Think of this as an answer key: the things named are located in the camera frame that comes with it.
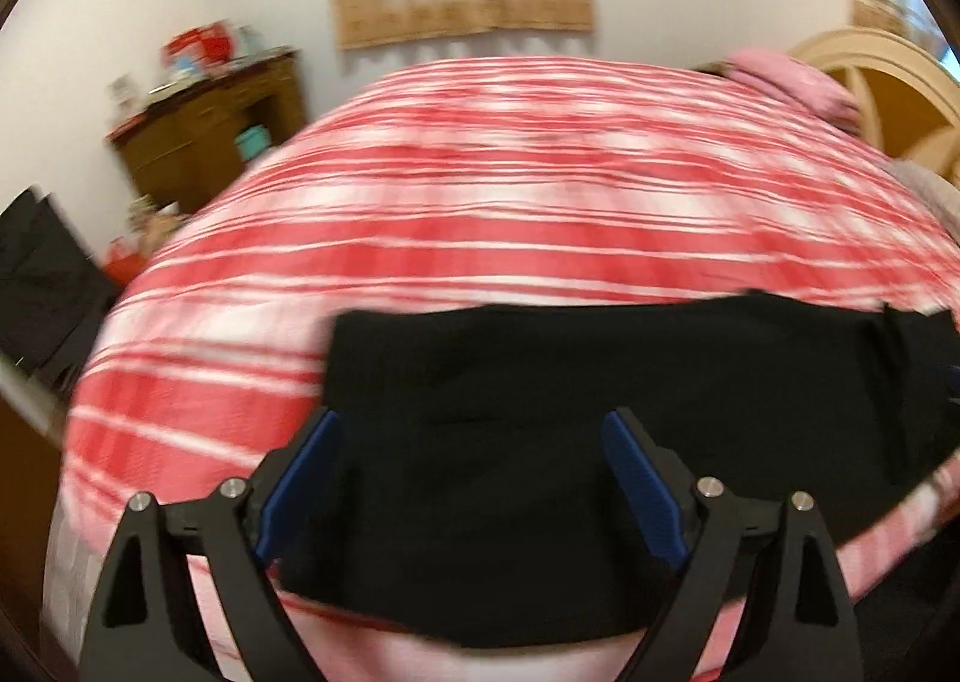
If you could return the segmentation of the brown wooden desk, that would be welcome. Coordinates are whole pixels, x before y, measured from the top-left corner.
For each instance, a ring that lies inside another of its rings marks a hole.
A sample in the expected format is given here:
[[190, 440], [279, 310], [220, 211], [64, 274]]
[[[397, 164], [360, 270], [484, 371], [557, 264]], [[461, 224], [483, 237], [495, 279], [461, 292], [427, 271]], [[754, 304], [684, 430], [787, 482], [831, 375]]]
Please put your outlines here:
[[192, 214], [244, 173], [242, 131], [262, 127], [281, 145], [306, 124], [298, 51], [275, 48], [147, 106], [107, 144], [137, 193]]

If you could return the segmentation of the black pants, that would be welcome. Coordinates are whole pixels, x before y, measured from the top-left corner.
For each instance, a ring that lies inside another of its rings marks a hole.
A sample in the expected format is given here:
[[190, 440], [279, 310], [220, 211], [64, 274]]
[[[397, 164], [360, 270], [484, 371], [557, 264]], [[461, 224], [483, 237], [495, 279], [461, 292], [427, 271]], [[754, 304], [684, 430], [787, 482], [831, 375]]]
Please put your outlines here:
[[669, 570], [601, 425], [628, 409], [693, 472], [796, 490], [846, 544], [958, 445], [949, 311], [750, 294], [679, 305], [339, 316], [342, 443], [278, 560], [288, 593], [469, 648], [646, 627]]

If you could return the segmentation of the black chair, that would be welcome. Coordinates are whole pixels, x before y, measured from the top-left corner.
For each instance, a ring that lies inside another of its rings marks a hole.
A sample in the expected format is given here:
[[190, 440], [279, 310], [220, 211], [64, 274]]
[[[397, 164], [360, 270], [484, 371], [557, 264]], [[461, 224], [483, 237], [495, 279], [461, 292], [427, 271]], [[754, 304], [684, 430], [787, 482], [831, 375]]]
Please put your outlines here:
[[28, 188], [2, 212], [2, 354], [68, 399], [121, 290], [53, 199]]

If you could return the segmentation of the cream wooden headboard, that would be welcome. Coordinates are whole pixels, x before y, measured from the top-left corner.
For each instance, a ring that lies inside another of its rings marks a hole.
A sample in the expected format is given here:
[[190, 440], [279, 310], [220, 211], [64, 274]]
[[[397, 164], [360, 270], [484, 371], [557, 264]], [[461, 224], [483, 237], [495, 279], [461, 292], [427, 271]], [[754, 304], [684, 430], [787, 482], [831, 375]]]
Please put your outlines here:
[[850, 90], [867, 144], [958, 186], [958, 82], [918, 44], [848, 27], [818, 33], [789, 55]]

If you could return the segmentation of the white card on desk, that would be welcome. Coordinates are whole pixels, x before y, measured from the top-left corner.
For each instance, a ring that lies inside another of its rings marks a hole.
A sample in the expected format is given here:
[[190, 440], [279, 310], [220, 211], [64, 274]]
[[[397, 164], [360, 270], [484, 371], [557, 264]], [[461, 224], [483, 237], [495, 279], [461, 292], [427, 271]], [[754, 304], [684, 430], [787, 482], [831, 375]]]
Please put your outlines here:
[[117, 77], [109, 84], [109, 94], [119, 121], [127, 121], [139, 113], [139, 90], [128, 74]]

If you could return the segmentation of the teal box in desk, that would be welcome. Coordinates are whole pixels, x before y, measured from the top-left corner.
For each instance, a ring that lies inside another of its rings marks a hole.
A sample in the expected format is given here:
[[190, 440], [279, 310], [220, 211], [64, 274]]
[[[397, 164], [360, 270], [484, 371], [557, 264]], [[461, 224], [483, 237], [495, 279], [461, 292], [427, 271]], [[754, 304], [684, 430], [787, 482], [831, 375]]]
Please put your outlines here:
[[236, 149], [238, 149], [241, 160], [244, 163], [251, 163], [260, 155], [265, 154], [272, 147], [272, 138], [268, 133], [267, 127], [262, 124], [249, 126], [241, 131], [235, 137]]

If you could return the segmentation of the patterned bag on floor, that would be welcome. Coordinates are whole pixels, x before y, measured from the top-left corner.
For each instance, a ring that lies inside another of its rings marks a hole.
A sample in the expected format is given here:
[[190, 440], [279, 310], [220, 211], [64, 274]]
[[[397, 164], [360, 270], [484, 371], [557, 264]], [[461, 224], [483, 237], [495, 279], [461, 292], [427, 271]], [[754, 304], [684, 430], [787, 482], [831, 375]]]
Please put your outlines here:
[[185, 217], [179, 212], [158, 209], [153, 199], [142, 196], [128, 206], [127, 223], [139, 255], [149, 259], [184, 225]]

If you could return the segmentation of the pink folded blanket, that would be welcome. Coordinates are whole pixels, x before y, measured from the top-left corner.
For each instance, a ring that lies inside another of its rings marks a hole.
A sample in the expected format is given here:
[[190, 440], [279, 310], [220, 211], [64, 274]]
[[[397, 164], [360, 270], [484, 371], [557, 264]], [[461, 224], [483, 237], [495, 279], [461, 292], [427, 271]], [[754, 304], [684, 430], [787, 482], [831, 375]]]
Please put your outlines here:
[[727, 79], [804, 108], [838, 129], [861, 133], [862, 113], [856, 97], [833, 77], [805, 62], [768, 49], [739, 49], [727, 56], [722, 71]]

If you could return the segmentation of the red plaid bed sheet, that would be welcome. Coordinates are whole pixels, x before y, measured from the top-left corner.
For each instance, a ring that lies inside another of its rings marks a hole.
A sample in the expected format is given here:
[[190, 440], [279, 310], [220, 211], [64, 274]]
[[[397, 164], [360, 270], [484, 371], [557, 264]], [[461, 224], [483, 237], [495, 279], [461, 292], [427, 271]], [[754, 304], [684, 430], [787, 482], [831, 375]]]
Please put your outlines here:
[[46, 606], [76, 641], [127, 498], [192, 498], [316, 404], [347, 308], [760, 289], [934, 311], [957, 244], [862, 140], [700, 72], [473, 58], [394, 72], [190, 219], [71, 401]]

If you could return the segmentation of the red gift bag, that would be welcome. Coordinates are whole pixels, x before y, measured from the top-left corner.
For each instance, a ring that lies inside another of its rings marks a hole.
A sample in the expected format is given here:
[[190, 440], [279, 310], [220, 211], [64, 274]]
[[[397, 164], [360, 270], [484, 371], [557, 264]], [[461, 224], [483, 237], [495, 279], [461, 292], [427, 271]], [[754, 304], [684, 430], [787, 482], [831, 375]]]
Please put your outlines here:
[[226, 23], [217, 22], [190, 28], [171, 38], [161, 48], [161, 61], [167, 67], [179, 67], [189, 61], [190, 67], [208, 71], [233, 59], [235, 45]]

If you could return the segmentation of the red bag on floor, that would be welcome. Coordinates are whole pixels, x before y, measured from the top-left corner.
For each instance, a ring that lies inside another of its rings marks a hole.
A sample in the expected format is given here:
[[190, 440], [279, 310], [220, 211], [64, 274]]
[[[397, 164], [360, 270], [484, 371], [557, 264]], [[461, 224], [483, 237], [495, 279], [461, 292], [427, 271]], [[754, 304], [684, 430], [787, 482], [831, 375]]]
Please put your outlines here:
[[146, 258], [137, 250], [135, 244], [125, 238], [116, 238], [110, 242], [103, 262], [103, 271], [117, 287], [125, 289], [145, 266]]

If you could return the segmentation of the striped pillow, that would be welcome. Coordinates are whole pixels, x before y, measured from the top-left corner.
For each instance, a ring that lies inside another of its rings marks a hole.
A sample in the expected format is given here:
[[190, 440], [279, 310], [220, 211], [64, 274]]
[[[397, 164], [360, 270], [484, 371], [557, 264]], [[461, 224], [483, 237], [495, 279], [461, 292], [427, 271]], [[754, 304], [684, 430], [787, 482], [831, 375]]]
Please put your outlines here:
[[909, 160], [892, 161], [889, 173], [928, 207], [955, 243], [960, 243], [960, 191], [953, 184]]

